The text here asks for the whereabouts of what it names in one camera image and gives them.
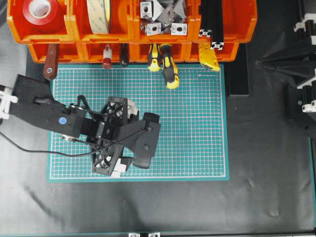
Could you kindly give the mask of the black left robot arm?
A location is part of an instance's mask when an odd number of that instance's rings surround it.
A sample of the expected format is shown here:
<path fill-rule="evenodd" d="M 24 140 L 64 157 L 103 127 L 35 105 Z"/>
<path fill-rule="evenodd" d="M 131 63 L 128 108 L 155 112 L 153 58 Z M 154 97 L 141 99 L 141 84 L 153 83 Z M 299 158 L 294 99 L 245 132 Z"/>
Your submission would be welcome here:
<path fill-rule="evenodd" d="M 9 113 L 32 126 L 61 134 L 62 138 L 88 145 L 92 172 L 120 177 L 133 158 L 123 155 L 124 146 L 117 144 L 114 133 L 120 126 L 139 120 L 134 102 L 123 97 L 109 97 L 101 111 L 90 109 L 83 95 L 76 104 L 66 106 L 54 99 L 47 83 L 18 75 Z"/>

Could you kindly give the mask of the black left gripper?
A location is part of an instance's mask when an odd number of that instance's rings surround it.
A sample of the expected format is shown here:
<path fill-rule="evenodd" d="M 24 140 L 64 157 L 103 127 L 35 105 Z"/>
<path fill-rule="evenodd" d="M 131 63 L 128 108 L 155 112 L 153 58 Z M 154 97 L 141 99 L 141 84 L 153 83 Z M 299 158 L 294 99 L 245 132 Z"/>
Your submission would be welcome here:
<path fill-rule="evenodd" d="M 109 97 L 102 110 L 90 113 L 92 125 L 87 128 L 86 142 L 91 154 L 92 172 L 119 178 L 133 163 L 133 157 L 124 157 L 124 146 L 114 141 L 120 126 L 139 121 L 139 110 L 127 98 Z"/>

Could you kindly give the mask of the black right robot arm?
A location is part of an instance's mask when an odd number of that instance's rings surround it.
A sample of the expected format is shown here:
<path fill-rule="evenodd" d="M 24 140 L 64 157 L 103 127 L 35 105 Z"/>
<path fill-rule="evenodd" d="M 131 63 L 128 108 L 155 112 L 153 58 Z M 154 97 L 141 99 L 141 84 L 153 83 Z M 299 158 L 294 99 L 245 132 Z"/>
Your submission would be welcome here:
<path fill-rule="evenodd" d="M 285 113 L 311 139 L 316 138 L 316 2 L 298 1 L 297 42 L 257 63 L 266 71 L 289 76 Z"/>

